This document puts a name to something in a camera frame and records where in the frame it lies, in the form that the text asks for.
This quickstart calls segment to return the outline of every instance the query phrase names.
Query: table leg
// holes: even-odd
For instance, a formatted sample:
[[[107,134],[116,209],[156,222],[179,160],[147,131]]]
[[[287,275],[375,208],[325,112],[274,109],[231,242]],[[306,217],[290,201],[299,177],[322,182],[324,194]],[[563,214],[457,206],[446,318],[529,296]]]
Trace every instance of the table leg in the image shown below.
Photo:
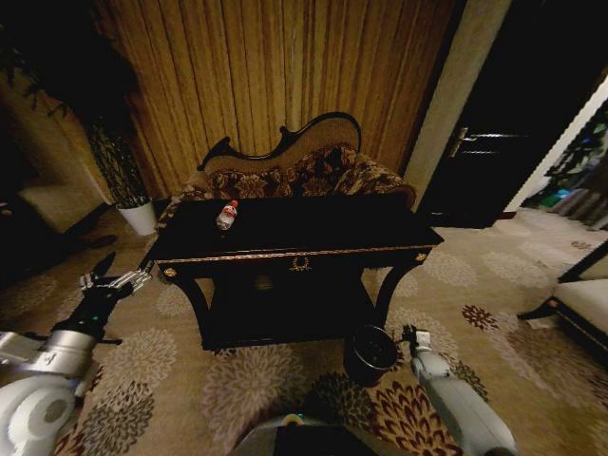
[[[392,299],[392,294],[397,288],[399,280],[403,278],[405,274],[411,269],[418,266],[420,263],[411,262],[400,266],[393,267],[382,282],[380,291],[378,292],[378,299],[376,300],[376,325],[380,328],[384,328],[387,321],[387,315],[389,314],[389,304]]]
[[[188,296],[192,310],[197,318],[199,324],[200,344],[204,348],[203,335],[208,334],[207,325],[209,324],[209,308],[207,307],[207,300],[205,295],[202,293],[199,284],[193,277],[187,277],[184,275],[177,275],[170,278],[180,289]]]

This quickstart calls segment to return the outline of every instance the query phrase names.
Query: floral carpet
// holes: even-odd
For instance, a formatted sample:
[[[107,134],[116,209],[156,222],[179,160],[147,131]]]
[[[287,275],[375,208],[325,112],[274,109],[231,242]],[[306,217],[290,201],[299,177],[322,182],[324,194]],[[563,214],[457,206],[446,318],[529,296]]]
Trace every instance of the floral carpet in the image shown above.
[[[516,318],[608,233],[529,209],[485,230],[437,231],[446,242],[399,284],[389,333],[404,324],[429,330],[433,348],[503,417],[522,454],[608,454],[606,369],[559,320]],[[119,275],[154,241],[114,212],[95,230],[105,234],[119,240],[0,292],[0,330],[47,332],[78,303],[79,274],[116,250],[110,273]],[[386,273],[365,272],[372,297]],[[210,299],[211,282],[201,285]],[[202,351],[189,302],[157,278],[119,303],[106,336],[123,343],[96,349],[100,370],[56,454],[223,455],[256,424],[292,411],[361,428],[409,454],[463,454],[409,371],[407,347],[370,389],[345,374],[337,340]]]

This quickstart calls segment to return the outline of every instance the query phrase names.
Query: water bottle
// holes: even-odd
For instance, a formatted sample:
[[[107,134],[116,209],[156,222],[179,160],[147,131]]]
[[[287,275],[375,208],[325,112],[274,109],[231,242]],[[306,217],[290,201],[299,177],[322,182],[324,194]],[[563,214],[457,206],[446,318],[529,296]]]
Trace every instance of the water bottle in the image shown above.
[[[235,217],[237,216],[237,206],[238,201],[233,199],[221,210],[218,218],[216,218],[216,223],[218,224],[218,228],[220,230],[226,231],[232,226],[235,221]]]

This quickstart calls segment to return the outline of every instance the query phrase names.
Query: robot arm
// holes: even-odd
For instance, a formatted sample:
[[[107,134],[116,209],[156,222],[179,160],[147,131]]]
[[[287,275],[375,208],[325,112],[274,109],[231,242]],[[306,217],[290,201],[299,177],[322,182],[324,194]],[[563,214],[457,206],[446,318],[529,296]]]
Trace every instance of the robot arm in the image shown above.
[[[151,265],[103,277],[113,259],[109,255],[81,277],[83,300],[49,337],[0,332],[0,363],[34,374],[0,389],[0,454],[52,454],[57,434],[98,368],[93,349],[98,343],[120,343],[103,341],[105,324],[116,303],[150,278]]]
[[[430,334],[409,326],[405,327],[404,340],[409,342],[414,375],[465,453],[518,455],[513,435],[504,421],[430,348]]]

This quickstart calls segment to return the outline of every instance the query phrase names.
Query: sofa backrest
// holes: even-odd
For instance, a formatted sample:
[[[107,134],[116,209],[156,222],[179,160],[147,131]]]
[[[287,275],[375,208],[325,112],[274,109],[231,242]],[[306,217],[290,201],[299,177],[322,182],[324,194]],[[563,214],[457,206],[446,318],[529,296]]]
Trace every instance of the sofa backrest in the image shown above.
[[[330,144],[348,143],[357,151],[361,144],[361,128],[357,121],[344,112],[322,114],[296,132],[282,126],[281,139],[273,151],[263,156],[251,156],[236,151],[230,138],[219,141],[198,167],[211,174],[219,169],[259,172],[274,166],[288,168],[309,152]]]

